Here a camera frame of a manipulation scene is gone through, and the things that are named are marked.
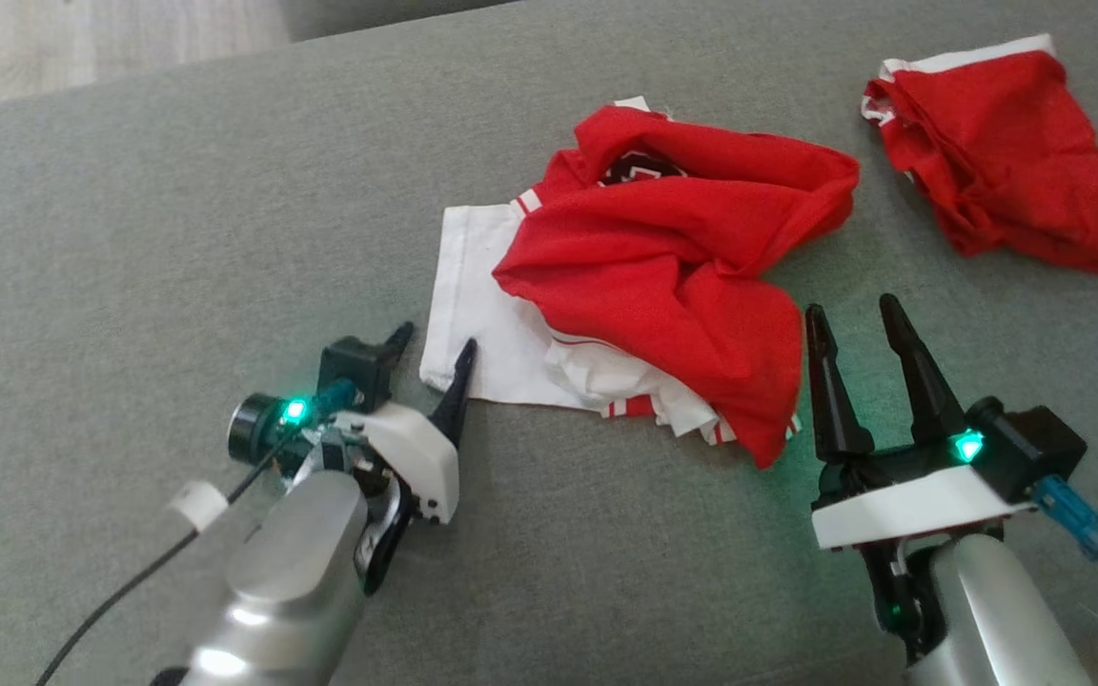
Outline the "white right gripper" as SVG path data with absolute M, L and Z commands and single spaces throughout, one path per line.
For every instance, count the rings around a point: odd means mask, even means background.
M 988 439 L 966 420 L 901 300 L 882 294 L 879 312 L 901 364 L 914 438 L 879 451 L 851 404 L 824 307 L 814 303 L 804 313 L 815 453 L 826 464 L 811 513 L 820 550 L 950 533 L 1033 511 L 1021 497 L 1002 498 L 977 473 L 990 456 Z

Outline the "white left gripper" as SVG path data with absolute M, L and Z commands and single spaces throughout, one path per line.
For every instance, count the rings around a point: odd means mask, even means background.
M 414 331 L 414 322 L 405 320 L 389 335 L 380 346 L 382 368 L 397 367 Z M 269 469 L 288 494 L 327 469 L 363 477 L 369 496 L 401 483 L 414 497 L 415 517 L 449 524 L 460 501 L 458 448 L 475 363 L 477 340 L 469 338 L 430 416 L 393 401 L 365 413 L 336 407 L 324 394 L 249 395 L 229 420 L 229 457 Z

